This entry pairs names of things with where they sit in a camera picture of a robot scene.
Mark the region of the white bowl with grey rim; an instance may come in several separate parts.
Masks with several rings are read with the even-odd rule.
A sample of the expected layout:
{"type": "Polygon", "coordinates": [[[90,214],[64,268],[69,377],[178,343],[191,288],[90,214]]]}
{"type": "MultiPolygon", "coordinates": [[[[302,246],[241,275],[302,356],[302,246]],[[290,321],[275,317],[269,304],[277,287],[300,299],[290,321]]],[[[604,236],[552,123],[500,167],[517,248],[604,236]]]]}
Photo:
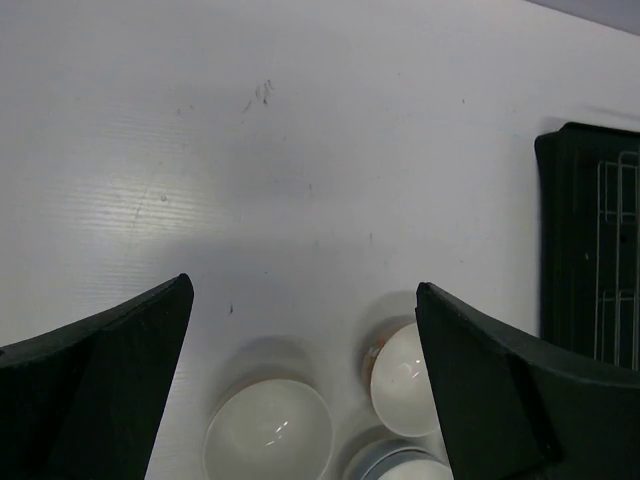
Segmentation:
{"type": "Polygon", "coordinates": [[[436,456],[404,439],[384,439],[362,448],[350,460],[343,479],[452,480],[452,470],[436,456]]]}

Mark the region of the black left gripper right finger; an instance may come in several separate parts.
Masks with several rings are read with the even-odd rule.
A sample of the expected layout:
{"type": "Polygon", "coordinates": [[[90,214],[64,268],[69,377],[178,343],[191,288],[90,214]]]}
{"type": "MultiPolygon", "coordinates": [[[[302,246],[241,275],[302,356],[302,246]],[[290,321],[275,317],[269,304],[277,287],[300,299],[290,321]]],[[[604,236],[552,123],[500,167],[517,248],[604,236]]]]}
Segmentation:
{"type": "Polygon", "coordinates": [[[455,478],[638,478],[638,372],[556,347],[432,283],[416,299],[455,478]]]}

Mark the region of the beige bowl with leaf pattern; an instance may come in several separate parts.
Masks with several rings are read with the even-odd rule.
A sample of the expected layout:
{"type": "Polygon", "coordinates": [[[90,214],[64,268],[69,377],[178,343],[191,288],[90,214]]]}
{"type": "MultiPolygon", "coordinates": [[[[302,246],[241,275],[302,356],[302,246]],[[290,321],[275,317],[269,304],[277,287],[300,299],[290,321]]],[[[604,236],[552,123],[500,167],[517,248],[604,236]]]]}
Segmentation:
{"type": "Polygon", "coordinates": [[[396,435],[422,438],[439,429],[417,325],[382,330],[364,352],[362,376],[381,423],[396,435]]]}

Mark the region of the white ribbed bowl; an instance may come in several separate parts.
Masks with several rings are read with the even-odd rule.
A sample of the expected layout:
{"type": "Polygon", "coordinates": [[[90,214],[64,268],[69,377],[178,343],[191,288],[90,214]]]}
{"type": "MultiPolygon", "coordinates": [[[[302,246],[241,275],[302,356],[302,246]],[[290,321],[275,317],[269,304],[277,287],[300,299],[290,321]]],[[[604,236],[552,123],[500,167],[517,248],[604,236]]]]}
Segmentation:
{"type": "Polygon", "coordinates": [[[320,479],[334,429],[323,397],[306,383],[272,378],[234,392],[213,415],[202,449],[208,479],[320,479]]]}

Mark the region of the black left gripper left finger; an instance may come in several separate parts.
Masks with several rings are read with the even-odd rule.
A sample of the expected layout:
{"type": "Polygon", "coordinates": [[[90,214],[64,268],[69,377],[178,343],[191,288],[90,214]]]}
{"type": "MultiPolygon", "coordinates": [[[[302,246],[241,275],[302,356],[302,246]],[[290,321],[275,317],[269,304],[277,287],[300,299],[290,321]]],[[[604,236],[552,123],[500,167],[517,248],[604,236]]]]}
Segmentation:
{"type": "Polygon", "coordinates": [[[193,299],[181,274],[2,347],[2,478],[144,478],[193,299]]]}

